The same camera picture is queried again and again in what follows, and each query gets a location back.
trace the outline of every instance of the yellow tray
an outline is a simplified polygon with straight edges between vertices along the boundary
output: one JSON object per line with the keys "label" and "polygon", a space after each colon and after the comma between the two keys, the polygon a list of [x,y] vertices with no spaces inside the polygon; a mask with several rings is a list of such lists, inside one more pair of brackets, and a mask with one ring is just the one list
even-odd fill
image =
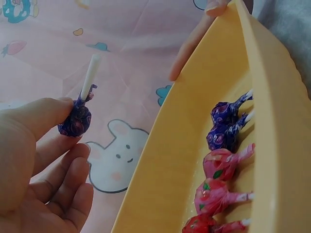
{"label": "yellow tray", "polygon": [[251,233],[311,232],[311,103],[285,47],[233,1],[212,24],[173,85],[154,124],[112,233],[180,233],[204,180],[210,111],[254,89],[241,111],[256,116],[240,135],[256,154],[231,191],[256,193],[220,222],[252,218]]}

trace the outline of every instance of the red lollipop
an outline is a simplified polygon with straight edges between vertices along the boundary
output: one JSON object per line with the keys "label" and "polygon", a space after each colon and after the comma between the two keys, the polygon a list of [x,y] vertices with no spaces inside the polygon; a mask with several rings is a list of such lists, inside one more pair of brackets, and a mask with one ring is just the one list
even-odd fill
{"label": "red lollipop", "polygon": [[243,151],[236,154],[227,149],[211,151],[203,160],[203,169],[206,178],[228,181],[232,178],[237,165],[251,157],[255,152],[255,143],[248,145]]}
{"label": "red lollipop", "polygon": [[218,225],[217,222],[206,214],[192,217],[188,220],[182,233],[229,233],[233,231],[244,231],[250,224],[250,219],[230,222]]}
{"label": "red lollipop", "polygon": [[197,213],[214,216],[230,204],[254,199],[254,193],[230,193],[226,183],[207,178],[196,190],[194,204]]}

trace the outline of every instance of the lollipop wrapper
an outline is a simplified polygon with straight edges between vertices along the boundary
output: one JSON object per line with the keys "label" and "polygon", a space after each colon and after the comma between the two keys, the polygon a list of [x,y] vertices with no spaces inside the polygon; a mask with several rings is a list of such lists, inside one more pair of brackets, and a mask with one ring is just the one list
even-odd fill
{"label": "lollipop wrapper", "polygon": [[228,204],[226,183],[220,180],[207,178],[196,190],[194,205],[197,214],[214,216],[222,212]]}
{"label": "lollipop wrapper", "polygon": [[235,124],[216,124],[206,136],[208,148],[210,150],[227,149],[231,152],[237,150],[238,134],[246,125],[247,115],[242,115]]}
{"label": "lollipop wrapper", "polygon": [[212,227],[216,224],[216,221],[210,216],[198,215],[187,221],[182,233],[213,233]]}
{"label": "lollipop wrapper", "polygon": [[224,211],[228,205],[250,200],[253,195],[253,193],[230,193],[224,181],[207,178],[196,190],[194,205],[197,214],[214,216]]}
{"label": "lollipop wrapper", "polygon": [[239,120],[239,108],[243,103],[252,100],[253,95],[249,92],[242,95],[235,102],[219,102],[210,112],[214,125],[216,124],[235,124]]}
{"label": "lollipop wrapper", "polygon": [[82,100],[79,96],[78,100],[73,102],[73,109],[66,120],[58,125],[60,134],[69,137],[80,137],[90,126],[92,114],[85,106],[85,103],[93,98],[92,89],[97,88],[92,85],[86,100]]}
{"label": "lollipop wrapper", "polygon": [[207,214],[198,215],[190,218],[182,233],[230,233],[234,231],[244,231],[246,226],[242,221],[230,222],[218,225],[217,222]]}
{"label": "lollipop wrapper", "polygon": [[255,144],[250,144],[243,151],[233,154],[227,149],[211,151],[203,159],[203,169],[206,178],[222,181],[230,180],[235,169],[242,160],[249,158],[254,153]]}

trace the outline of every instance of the cartoon bunny face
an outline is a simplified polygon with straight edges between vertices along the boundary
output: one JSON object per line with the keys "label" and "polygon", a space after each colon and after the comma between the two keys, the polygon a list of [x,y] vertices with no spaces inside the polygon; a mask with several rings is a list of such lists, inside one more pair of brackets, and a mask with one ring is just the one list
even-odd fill
{"label": "cartoon bunny face", "polygon": [[91,147],[89,178],[94,187],[105,193],[119,193],[127,189],[148,133],[134,129],[122,120],[108,123],[115,139],[106,147],[88,142]]}

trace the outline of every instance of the gray fabric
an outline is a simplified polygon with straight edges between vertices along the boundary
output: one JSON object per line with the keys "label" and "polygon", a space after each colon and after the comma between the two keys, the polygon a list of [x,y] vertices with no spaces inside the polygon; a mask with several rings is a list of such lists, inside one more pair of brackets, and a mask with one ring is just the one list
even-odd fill
{"label": "gray fabric", "polygon": [[286,46],[311,99],[310,13],[311,0],[266,0],[257,18]]}

